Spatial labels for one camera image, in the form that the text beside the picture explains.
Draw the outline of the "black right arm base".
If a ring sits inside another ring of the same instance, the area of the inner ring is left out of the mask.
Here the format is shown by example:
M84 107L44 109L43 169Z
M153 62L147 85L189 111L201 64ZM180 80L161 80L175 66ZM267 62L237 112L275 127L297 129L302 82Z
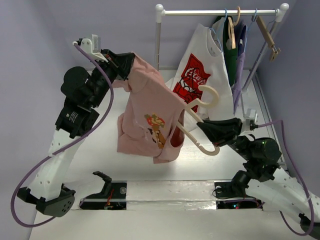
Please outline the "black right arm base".
M246 194L251 178L239 170L231 181L220 181L214 184L212 195L217 199L218 209L262 209L263 201Z

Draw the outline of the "pink t shirt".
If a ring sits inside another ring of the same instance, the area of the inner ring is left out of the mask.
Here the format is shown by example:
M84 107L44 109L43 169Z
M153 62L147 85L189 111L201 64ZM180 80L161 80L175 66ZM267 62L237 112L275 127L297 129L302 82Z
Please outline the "pink t shirt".
M129 98L117 120L117 152L152 157L155 164L178 158L185 134L185 102L165 84L161 74L135 55L128 79L116 80L114 88L123 88Z

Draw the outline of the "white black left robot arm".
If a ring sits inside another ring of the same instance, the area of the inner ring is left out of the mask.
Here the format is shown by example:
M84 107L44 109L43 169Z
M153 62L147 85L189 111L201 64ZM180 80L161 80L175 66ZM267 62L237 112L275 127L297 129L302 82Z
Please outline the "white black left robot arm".
M80 145L106 118L99 117L95 109L107 93L114 98L111 84L128 79L136 57L132 52L115 54L109 49L101 53L104 59L95 60L92 73L74 66L64 74L60 90L65 100L55 122L48 156L37 167L32 183L14 194L52 218L64 216L75 202L76 191L65 186L65 175Z

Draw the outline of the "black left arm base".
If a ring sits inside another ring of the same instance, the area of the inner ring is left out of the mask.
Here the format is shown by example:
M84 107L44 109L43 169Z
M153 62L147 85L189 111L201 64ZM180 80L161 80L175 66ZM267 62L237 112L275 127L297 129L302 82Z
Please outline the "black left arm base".
M113 181L101 171L95 171L92 174L104 181L103 187L100 192L82 199L79 208L81 210L126 210L127 181Z

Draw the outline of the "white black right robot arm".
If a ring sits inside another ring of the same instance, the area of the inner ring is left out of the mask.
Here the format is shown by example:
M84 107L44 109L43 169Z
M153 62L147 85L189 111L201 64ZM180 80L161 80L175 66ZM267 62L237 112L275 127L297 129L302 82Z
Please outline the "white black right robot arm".
M300 236L320 238L320 198L308 190L300 174L292 177L280 166L282 153L276 140L242 135L239 118L203 120L197 126L215 147L229 146L245 160L244 169L231 181L215 184L213 196L219 200L256 198L278 210L281 217L297 222L303 231Z

